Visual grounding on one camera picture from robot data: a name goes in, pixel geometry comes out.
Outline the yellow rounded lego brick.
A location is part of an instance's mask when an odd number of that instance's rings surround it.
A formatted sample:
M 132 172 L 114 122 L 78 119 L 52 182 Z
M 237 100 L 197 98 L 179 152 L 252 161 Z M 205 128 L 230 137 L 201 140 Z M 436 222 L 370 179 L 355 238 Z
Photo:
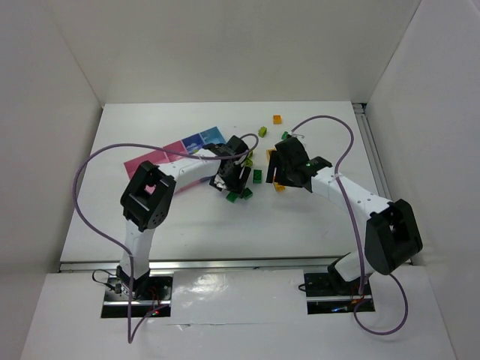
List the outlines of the yellow rounded lego brick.
M 267 157 L 268 163 L 275 160 L 275 155 L 276 155 L 276 150 L 274 148 L 270 148 L 266 151 L 266 157 Z

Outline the orange lego brick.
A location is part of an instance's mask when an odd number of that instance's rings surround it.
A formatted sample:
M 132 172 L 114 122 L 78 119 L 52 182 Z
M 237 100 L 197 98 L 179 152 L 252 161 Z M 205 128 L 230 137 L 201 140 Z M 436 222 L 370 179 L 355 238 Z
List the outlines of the orange lego brick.
M 285 190 L 286 190 L 286 187 L 285 187 L 285 186 L 283 186 L 282 184 L 278 184 L 277 182 L 274 182 L 273 185 L 274 185 L 274 189 L 275 189 L 277 192 L 282 192 L 282 191 L 285 191 Z
M 280 125 L 282 123 L 281 115 L 273 115 L 272 122 L 274 125 Z

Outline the dark green lego plate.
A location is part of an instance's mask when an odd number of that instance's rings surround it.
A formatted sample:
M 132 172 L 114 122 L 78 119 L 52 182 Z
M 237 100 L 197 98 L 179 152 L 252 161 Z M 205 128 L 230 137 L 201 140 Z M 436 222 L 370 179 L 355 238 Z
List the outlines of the dark green lego plate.
M 234 192 L 229 192 L 226 196 L 226 200 L 229 201 L 230 203 L 234 203 L 238 199 L 243 199 L 243 200 L 248 200 L 250 199 L 254 193 L 252 190 L 248 187 L 246 187 L 241 193 L 234 193 Z

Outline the orange lego brick top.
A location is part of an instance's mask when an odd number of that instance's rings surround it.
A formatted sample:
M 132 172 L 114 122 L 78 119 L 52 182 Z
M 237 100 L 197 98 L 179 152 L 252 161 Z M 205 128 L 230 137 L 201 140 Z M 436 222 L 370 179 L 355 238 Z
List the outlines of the orange lego brick top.
M 281 115 L 273 115 L 272 122 L 274 125 L 280 125 L 282 123 Z

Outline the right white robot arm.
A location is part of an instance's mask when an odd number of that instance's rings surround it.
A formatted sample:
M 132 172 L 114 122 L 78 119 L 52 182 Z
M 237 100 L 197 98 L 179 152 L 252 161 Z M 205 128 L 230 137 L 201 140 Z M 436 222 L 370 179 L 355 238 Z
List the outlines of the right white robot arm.
M 322 157 L 309 158 L 302 143 L 288 136 L 271 152 L 268 183 L 304 188 L 344 210 L 354 221 L 360 247 L 328 266 L 328 280 L 335 288 L 374 273 L 390 275 L 422 248 L 412 206 L 377 196 L 336 172 Z

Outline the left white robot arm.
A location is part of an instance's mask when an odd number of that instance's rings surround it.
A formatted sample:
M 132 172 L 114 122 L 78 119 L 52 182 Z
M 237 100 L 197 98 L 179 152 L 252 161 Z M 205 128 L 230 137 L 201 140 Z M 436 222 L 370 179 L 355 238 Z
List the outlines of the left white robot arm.
M 147 287 L 153 236 L 166 220 L 174 194 L 208 179 L 214 189 L 243 197 L 251 173 L 245 166 L 249 152 L 242 138 L 232 136 L 225 144 L 206 144 L 173 162 L 155 165 L 146 160 L 137 167 L 121 196 L 127 250 L 116 269 L 135 297 Z

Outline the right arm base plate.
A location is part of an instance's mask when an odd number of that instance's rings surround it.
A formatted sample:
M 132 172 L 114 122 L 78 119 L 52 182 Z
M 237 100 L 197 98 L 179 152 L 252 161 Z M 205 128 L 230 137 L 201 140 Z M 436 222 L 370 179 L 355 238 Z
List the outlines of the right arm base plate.
M 326 272 L 304 273 L 304 282 L 298 290 L 306 295 L 307 313 L 312 314 L 347 314 L 356 306 L 358 312 L 374 312 L 375 305 L 369 284 L 359 294 L 360 280 L 343 282 L 332 280 Z

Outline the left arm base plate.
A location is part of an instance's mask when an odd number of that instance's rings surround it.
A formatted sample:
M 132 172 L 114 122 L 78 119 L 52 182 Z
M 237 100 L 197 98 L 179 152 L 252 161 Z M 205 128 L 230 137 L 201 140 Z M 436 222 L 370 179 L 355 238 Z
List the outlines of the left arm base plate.
M 108 277 L 100 317 L 103 319 L 124 319 L 128 317 L 128 290 L 117 277 Z M 149 311 L 151 317 L 170 317 L 173 276 L 162 274 L 151 276 L 146 288 L 132 300 L 132 318 L 142 318 Z

